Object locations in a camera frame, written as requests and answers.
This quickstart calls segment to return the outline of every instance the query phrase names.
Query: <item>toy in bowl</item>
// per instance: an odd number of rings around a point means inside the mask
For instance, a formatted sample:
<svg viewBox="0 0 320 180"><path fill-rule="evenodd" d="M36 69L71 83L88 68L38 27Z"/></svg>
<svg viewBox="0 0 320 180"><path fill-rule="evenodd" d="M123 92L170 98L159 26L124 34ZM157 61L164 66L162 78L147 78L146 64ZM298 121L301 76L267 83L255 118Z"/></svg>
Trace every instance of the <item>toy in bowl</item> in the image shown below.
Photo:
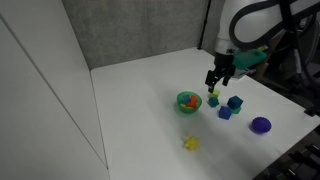
<svg viewBox="0 0 320 180"><path fill-rule="evenodd" d="M177 96L179 109L187 114L196 112L202 104L200 96L193 92L181 92Z"/></svg>

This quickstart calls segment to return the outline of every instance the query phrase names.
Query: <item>white table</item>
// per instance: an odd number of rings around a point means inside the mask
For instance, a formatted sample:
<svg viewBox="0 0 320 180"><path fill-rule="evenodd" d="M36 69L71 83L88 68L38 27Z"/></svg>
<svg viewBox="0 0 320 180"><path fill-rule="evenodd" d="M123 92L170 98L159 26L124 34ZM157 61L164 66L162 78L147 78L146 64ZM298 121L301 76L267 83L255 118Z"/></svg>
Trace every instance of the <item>white table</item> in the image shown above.
<svg viewBox="0 0 320 180"><path fill-rule="evenodd" d="M221 105L234 95L244 100L239 115L220 119L219 107L206 103L213 61L192 48L92 71L111 180L252 179L320 124L248 77L218 83ZM195 114L177 109L182 91L203 99ZM249 130L257 116L272 122L271 132ZM200 138L199 151L182 148L189 135Z"/></svg>

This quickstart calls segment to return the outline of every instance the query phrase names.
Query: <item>gray panel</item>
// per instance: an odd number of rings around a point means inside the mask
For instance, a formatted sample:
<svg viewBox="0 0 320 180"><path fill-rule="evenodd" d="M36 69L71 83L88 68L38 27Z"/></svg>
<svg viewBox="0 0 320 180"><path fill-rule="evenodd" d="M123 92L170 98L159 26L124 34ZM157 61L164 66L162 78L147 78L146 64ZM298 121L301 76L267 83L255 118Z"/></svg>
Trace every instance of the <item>gray panel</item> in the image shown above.
<svg viewBox="0 0 320 180"><path fill-rule="evenodd" d="M144 1L63 2L90 68L148 56Z"/></svg>
<svg viewBox="0 0 320 180"><path fill-rule="evenodd" d="M162 54L196 46L206 2L148 1L150 54Z"/></svg>
<svg viewBox="0 0 320 180"><path fill-rule="evenodd" d="M63 0L90 69L198 44L208 0ZM224 0L213 0L203 48L213 52Z"/></svg>

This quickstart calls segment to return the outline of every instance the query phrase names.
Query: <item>yellow star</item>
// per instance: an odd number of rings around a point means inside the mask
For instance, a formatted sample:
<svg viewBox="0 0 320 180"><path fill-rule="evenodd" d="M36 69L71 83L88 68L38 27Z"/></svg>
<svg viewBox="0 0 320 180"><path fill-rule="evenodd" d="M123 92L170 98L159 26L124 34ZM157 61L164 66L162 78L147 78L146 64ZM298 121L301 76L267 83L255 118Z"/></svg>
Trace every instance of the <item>yellow star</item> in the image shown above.
<svg viewBox="0 0 320 180"><path fill-rule="evenodd" d="M184 147L188 151L196 151L200 148L199 146L199 139L193 136L187 136L184 141Z"/></svg>

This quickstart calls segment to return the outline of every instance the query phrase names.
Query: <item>white wall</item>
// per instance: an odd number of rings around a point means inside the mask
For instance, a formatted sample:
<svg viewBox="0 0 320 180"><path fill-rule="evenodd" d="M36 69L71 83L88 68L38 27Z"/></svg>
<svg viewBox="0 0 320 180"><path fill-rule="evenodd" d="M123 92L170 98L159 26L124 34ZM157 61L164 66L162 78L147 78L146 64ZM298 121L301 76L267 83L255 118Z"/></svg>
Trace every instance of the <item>white wall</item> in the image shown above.
<svg viewBox="0 0 320 180"><path fill-rule="evenodd" d="M0 179L108 180L106 167L0 20Z"/></svg>
<svg viewBox="0 0 320 180"><path fill-rule="evenodd" d="M61 0L1 0L0 12L106 163L90 73Z"/></svg>

